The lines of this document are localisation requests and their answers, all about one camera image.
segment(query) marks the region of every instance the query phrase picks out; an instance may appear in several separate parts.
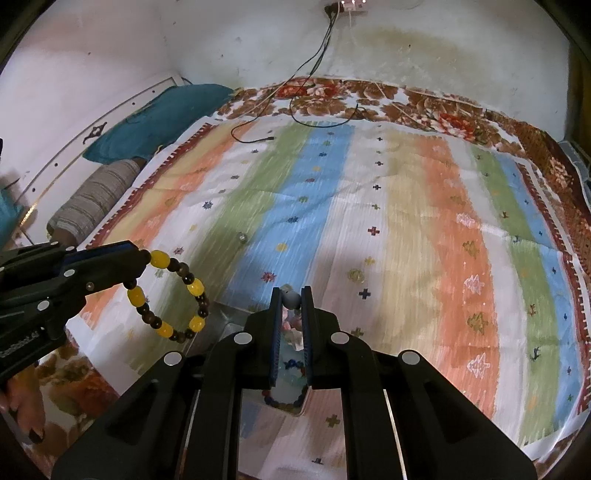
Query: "black bead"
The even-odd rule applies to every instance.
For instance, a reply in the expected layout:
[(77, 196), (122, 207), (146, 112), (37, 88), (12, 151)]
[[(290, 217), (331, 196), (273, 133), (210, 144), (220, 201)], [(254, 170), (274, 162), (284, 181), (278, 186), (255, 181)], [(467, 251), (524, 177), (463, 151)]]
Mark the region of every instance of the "black bead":
[(185, 262), (181, 262), (178, 264), (178, 272), (177, 275), (181, 278), (186, 277), (188, 274), (190, 274), (189, 271), (189, 266), (185, 263)]
[(199, 302), (199, 306), (200, 307), (209, 307), (209, 299), (207, 298), (207, 295), (205, 295), (205, 293), (202, 293), (200, 296), (195, 297), (197, 299), (197, 301)]
[(155, 313), (149, 310), (142, 315), (142, 320), (144, 321), (144, 323), (147, 323), (148, 325), (151, 325), (155, 318)]
[(128, 290), (131, 290), (132, 288), (135, 288), (138, 286), (138, 281), (135, 278), (133, 280), (124, 281), (123, 286), (125, 288), (127, 288)]
[(141, 307), (137, 307), (136, 310), (138, 311), (138, 313), (140, 315), (143, 315), (144, 313), (147, 313), (150, 311), (150, 305), (148, 305), (147, 303), (144, 303)]
[(144, 261), (148, 265), (152, 261), (152, 254), (148, 250), (140, 250), (139, 252), (144, 256)]
[(150, 323), (150, 326), (154, 330), (158, 330), (162, 326), (162, 320), (160, 319), (160, 317), (155, 317), (152, 323)]
[(166, 267), (166, 270), (168, 270), (169, 272), (178, 272), (179, 268), (180, 263), (178, 263), (178, 260), (176, 258), (171, 258), (168, 267)]
[(185, 285), (190, 285), (191, 283), (193, 283), (195, 281), (195, 275), (193, 275), (191, 272), (189, 272), (187, 275), (185, 275), (183, 277), (183, 283)]

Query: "yellow and black beaded bracelet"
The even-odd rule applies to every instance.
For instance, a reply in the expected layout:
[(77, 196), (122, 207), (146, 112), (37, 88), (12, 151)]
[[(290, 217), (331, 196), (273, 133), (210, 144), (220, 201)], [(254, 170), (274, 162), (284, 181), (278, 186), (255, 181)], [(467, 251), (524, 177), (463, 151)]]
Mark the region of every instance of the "yellow and black beaded bracelet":
[(173, 342), (184, 343), (187, 338), (193, 338), (196, 333), (203, 330), (203, 327), (205, 327), (205, 318), (209, 315), (209, 299), (205, 295), (203, 283), (189, 271), (189, 266), (186, 263), (169, 257), (165, 252), (160, 250), (153, 250), (152, 252), (142, 250), (142, 252), (145, 253), (146, 258), (149, 259), (153, 267), (161, 270), (166, 269), (181, 277), (188, 291), (197, 300), (199, 309), (197, 310), (197, 315), (189, 322), (189, 327), (184, 332), (178, 332), (150, 310), (150, 305), (146, 302), (144, 291), (136, 280), (123, 283), (123, 286), (127, 288), (127, 298), (129, 298), (129, 302), (142, 316), (142, 320), (156, 330), (157, 334)]

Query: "silver screw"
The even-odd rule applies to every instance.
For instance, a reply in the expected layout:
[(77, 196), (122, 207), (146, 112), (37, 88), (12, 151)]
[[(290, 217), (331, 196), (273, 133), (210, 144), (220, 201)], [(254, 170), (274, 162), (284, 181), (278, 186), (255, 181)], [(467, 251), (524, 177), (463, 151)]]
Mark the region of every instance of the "silver screw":
[(402, 361), (407, 365), (416, 365), (421, 361), (421, 357), (419, 357), (417, 352), (409, 350), (402, 354)]
[(345, 332), (335, 332), (330, 336), (330, 339), (337, 345), (344, 345), (349, 341), (349, 335)]
[(169, 367), (172, 367), (179, 363), (183, 359), (183, 356), (178, 352), (168, 352), (164, 355), (164, 363)]
[(248, 332), (240, 332), (234, 336), (234, 342), (238, 345), (248, 345), (252, 342), (252, 335)]
[(46, 310), (49, 307), (49, 302), (47, 300), (42, 300), (37, 304), (37, 310), (39, 310), (40, 312), (42, 312), (43, 310)]

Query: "gray bead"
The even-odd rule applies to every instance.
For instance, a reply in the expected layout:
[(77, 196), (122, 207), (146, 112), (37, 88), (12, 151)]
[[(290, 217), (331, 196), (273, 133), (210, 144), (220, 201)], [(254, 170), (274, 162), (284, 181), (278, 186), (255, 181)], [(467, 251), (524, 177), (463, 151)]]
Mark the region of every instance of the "gray bead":
[(281, 292), (281, 301), (283, 302), (283, 306), (288, 310), (295, 310), (300, 308), (301, 305), (301, 297), (300, 294), (290, 290), (290, 291), (282, 291)]

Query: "wall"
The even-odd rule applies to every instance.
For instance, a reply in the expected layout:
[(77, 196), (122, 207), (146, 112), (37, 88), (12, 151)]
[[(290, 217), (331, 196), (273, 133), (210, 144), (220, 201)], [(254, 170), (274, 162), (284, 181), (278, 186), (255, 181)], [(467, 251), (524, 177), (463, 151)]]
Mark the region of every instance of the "wall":
[[(170, 57), (193, 82), (262, 86), (318, 48), (329, 0), (157, 0)], [(320, 74), (463, 95), (562, 139), (569, 45), (533, 0), (368, 0), (339, 19)]]
[(0, 75), (0, 181), (49, 159), (60, 135), (117, 93), (169, 69), (152, 1), (58, 0)]

